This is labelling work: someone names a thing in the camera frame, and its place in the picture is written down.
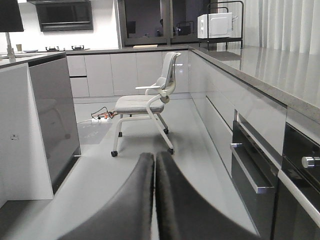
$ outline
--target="gray floor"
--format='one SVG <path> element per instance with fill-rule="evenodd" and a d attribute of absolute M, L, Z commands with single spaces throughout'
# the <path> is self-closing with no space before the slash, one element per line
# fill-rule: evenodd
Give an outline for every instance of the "gray floor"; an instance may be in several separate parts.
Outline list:
<path fill-rule="evenodd" d="M 78 122 L 114 102 L 76 104 Z M 191 99 L 172 100 L 162 114 L 175 147 L 174 160 L 191 184 L 222 213 L 255 232 L 250 218 Z M 119 116 L 100 126 L 79 124 L 82 156 L 53 200 L 8 201 L 0 209 L 0 239 L 56 240 L 95 214 L 124 183 L 142 152 L 168 148 L 151 120 L 125 122 L 118 157 L 111 157 Z M 155 214 L 152 239 L 158 239 Z"/>

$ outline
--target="window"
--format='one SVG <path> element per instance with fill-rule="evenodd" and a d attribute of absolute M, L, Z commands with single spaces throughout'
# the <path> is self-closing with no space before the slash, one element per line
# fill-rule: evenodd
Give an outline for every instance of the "window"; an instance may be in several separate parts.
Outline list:
<path fill-rule="evenodd" d="M 118 0 L 124 47 L 196 43 L 198 16 L 217 0 Z"/>

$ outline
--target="chair backrest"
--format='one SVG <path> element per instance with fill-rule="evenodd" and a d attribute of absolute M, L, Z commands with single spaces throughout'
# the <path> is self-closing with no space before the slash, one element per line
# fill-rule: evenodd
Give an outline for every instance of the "chair backrest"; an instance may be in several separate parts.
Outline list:
<path fill-rule="evenodd" d="M 156 81 L 156 85 L 161 86 L 161 89 L 166 91 L 167 95 L 170 95 L 176 88 L 175 64 L 179 55 L 180 53 L 173 51 L 165 55 L 161 76 Z"/>

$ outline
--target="black appliance front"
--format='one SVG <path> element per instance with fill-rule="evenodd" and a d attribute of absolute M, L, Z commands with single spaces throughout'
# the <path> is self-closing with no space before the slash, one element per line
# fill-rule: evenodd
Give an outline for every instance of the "black appliance front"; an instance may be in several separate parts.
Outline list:
<path fill-rule="evenodd" d="M 49 1 L 35 6 L 42 32 L 94 29 L 90 1 Z"/>
<path fill-rule="evenodd" d="M 320 157 L 320 146 L 287 124 L 274 240 L 320 240 L 320 167 L 305 157 Z"/>
<path fill-rule="evenodd" d="M 233 183 L 258 234 L 270 240 L 278 169 L 237 121 L 233 122 L 232 142 Z"/>
<path fill-rule="evenodd" d="M 29 71 L 55 193 L 81 153 L 68 64 L 65 57 L 32 63 L 37 63 L 29 63 Z"/>

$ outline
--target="oven knob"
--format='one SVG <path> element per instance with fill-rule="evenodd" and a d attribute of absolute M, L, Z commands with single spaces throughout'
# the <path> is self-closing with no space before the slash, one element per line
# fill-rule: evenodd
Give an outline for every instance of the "oven knob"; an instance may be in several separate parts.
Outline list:
<path fill-rule="evenodd" d="M 302 159 L 301 159 L 301 162 L 302 162 L 302 166 L 305 168 L 305 169 L 310 169 L 310 168 L 314 168 L 316 166 L 320 166 L 320 157 L 318 156 L 304 156 Z"/>

